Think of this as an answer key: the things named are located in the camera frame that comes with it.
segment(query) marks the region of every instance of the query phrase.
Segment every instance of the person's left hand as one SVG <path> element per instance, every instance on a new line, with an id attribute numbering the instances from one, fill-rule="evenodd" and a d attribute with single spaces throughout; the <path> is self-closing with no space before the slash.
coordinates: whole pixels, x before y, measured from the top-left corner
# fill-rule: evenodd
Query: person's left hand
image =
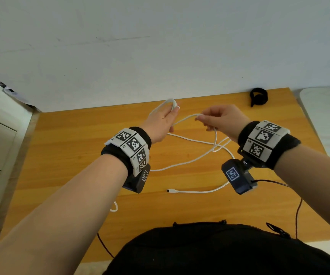
<path id="1" fill-rule="evenodd" d="M 147 120 L 140 126 L 148 136 L 151 138 L 151 142 L 161 142 L 167 132 L 174 132 L 172 127 L 176 116 L 178 115 L 179 106 L 176 106 L 174 110 L 171 110 L 171 104 L 164 104 L 157 111 L 151 113 Z"/>

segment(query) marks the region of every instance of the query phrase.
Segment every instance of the person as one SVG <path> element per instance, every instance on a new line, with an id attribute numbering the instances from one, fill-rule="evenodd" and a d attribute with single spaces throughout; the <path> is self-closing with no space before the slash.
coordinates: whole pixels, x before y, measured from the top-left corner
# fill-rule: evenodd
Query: person
<path id="1" fill-rule="evenodd" d="M 140 126 L 161 142 L 179 108 L 164 106 Z M 197 117 L 237 142 L 250 123 L 235 105 L 212 106 Z M 274 171 L 330 224 L 330 157 L 302 144 L 287 150 Z M 73 274 L 102 226 L 128 171 L 103 154 L 25 217 L 0 241 L 0 274 Z M 156 228 L 123 247 L 107 274 L 330 273 L 319 249 L 247 225 L 194 223 Z"/>

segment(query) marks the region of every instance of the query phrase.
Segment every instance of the dark thin wire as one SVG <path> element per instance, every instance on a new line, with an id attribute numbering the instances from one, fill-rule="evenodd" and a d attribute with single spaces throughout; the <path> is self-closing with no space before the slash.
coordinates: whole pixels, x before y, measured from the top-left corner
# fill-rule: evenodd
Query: dark thin wire
<path id="1" fill-rule="evenodd" d="M 300 207 L 302 206 L 303 199 L 300 199 L 299 206 L 297 207 L 296 210 L 296 215 L 295 215 L 295 239 L 297 239 L 297 215 L 299 214 Z"/>
<path id="2" fill-rule="evenodd" d="M 112 255 L 112 253 L 109 252 L 109 250 L 107 249 L 107 247 L 105 246 L 105 244 L 104 244 L 103 241 L 101 240 L 99 234 L 98 234 L 98 239 L 100 240 L 101 244 L 103 245 L 103 247 L 105 248 L 105 250 L 108 252 L 108 254 L 111 255 L 111 257 L 114 259 L 114 256 Z"/>
<path id="3" fill-rule="evenodd" d="M 273 182 L 273 183 L 277 183 L 277 184 L 279 184 L 279 185 L 283 185 L 283 186 L 286 186 L 286 187 L 290 187 L 289 185 L 287 185 L 287 184 L 285 184 L 285 183 L 277 182 L 277 181 L 274 181 L 274 180 L 267 180 L 267 179 L 257 179 L 257 180 L 253 180 L 253 182 L 259 182 L 259 181 Z"/>

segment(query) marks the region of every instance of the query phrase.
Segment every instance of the forearm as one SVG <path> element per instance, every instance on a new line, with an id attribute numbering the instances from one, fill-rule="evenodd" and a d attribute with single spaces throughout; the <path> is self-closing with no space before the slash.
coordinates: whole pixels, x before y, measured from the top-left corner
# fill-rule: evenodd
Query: forearm
<path id="1" fill-rule="evenodd" d="M 330 224 L 330 157 L 299 145 L 283 153 L 274 170 Z"/>
<path id="2" fill-rule="evenodd" d="M 34 274 L 74 271 L 102 226 L 127 175 L 126 167 L 116 157 L 109 154 L 99 157 L 0 242 L 0 259 L 3 259 L 0 267 L 16 265 L 24 257 L 24 260 L 31 258 L 33 261 Z M 45 265 L 47 261 L 56 264 Z"/>

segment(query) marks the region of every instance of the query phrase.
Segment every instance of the person's right hand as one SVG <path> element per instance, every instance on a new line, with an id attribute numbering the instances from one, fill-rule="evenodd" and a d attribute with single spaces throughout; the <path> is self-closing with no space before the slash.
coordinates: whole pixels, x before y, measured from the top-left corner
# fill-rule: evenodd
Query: person's right hand
<path id="1" fill-rule="evenodd" d="M 234 104 L 211 106 L 202 111 L 202 114 L 195 119 L 203 122 L 204 126 L 207 126 L 207 131 L 216 128 L 234 142 L 238 142 L 241 130 L 251 122 Z"/>

